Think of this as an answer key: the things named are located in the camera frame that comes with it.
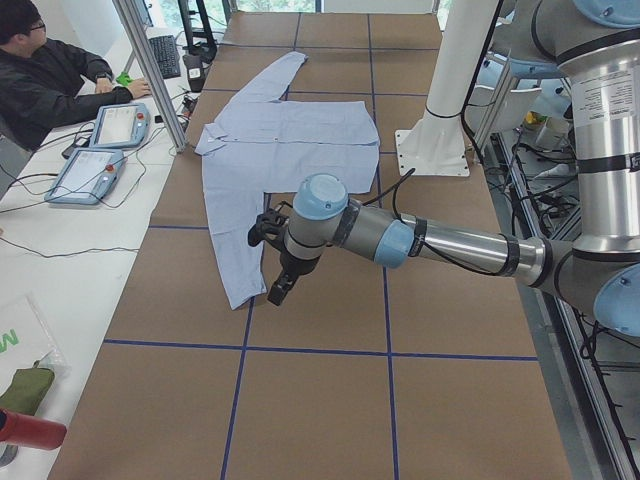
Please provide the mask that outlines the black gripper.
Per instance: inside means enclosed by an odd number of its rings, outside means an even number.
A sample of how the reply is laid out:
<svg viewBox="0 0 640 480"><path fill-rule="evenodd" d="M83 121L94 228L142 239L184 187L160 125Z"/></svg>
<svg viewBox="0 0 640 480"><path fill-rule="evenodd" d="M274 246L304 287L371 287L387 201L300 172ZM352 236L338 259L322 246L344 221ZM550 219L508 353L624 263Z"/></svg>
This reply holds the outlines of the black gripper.
<svg viewBox="0 0 640 480"><path fill-rule="evenodd" d="M267 300L281 306L288 293L294 288L299 276L311 273L320 259L319 249L303 249L290 252L285 246L280 249L282 271L269 289Z"/></svg>

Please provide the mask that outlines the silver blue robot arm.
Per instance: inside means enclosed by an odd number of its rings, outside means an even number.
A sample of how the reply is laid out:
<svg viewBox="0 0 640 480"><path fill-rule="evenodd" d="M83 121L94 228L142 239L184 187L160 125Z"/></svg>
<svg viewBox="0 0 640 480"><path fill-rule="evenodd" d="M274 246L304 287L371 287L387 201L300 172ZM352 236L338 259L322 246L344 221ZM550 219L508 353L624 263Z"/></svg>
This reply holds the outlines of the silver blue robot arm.
<svg viewBox="0 0 640 480"><path fill-rule="evenodd" d="M535 48L569 76L581 234L574 241L519 239L453 224L449 196L432 185L418 215L366 206L329 174L302 182L276 219L282 271L268 299L280 304L328 245L386 267L411 257L512 277L601 325L639 332L639 5L541 1L529 17Z"/></svg>

